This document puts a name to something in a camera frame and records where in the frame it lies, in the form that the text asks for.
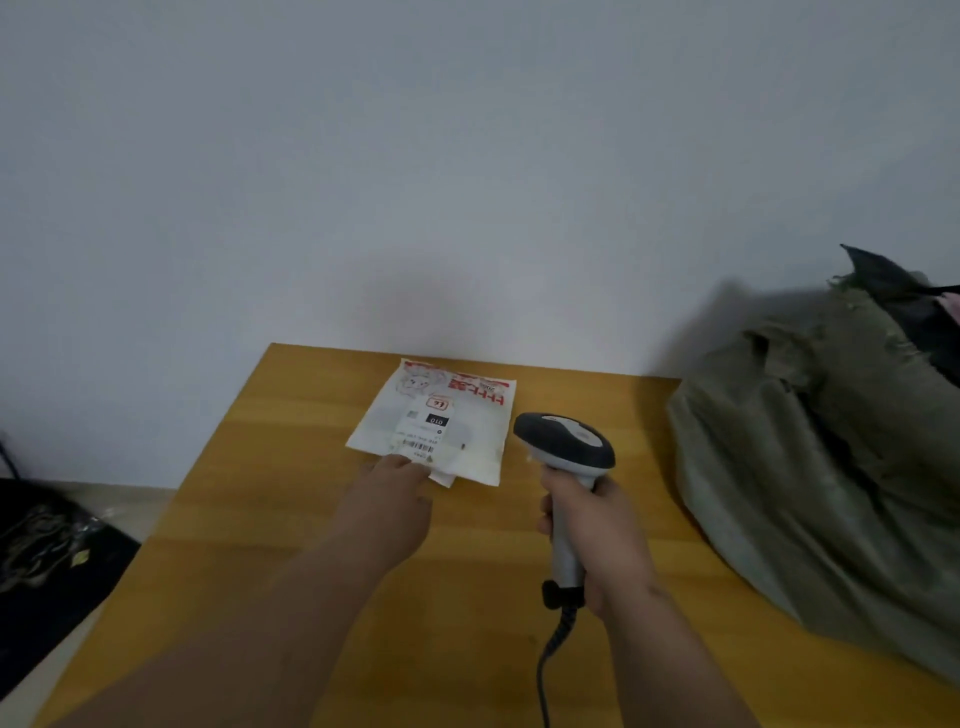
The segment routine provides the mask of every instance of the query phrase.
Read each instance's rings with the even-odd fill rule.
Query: hand
[[[646,539],[626,494],[609,477],[597,482],[593,493],[573,475],[543,466],[540,483],[547,495],[540,502],[540,533],[553,533],[554,504],[564,509],[570,540],[587,571],[587,606],[606,618],[610,595],[631,583],[654,584],[656,571]]]
[[[417,488],[430,475],[402,455],[368,463],[347,488],[333,514],[327,538],[343,539],[351,556],[379,575],[417,552],[430,530],[433,502]]]

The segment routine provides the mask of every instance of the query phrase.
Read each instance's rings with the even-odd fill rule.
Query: white wall
[[[0,428],[176,486],[270,341],[676,374],[841,242],[957,282],[958,49],[954,0],[4,3]]]

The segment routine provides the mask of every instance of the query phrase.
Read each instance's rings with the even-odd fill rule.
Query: right hand
[[[655,585],[653,559],[634,509],[611,478],[604,475],[591,493],[570,473],[543,466],[540,483],[547,495],[540,502],[537,530],[552,535],[554,505],[564,509],[570,540],[587,572],[584,592],[591,612],[605,619],[618,588]]]

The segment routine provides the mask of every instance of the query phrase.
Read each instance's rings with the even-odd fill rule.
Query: forearm
[[[307,725],[380,573],[328,541],[216,628],[154,658],[59,728]]]
[[[756,728],[746,704],[670,595],[637,579],[610,595],[605,623],[628,728]]]

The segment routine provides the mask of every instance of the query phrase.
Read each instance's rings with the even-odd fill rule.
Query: barcode
[[[418,443],[415,440],[404,440],[403,445],[409,445],[413,449],[421,449],[424,452],[433,452],[433,446],[426,443]]]

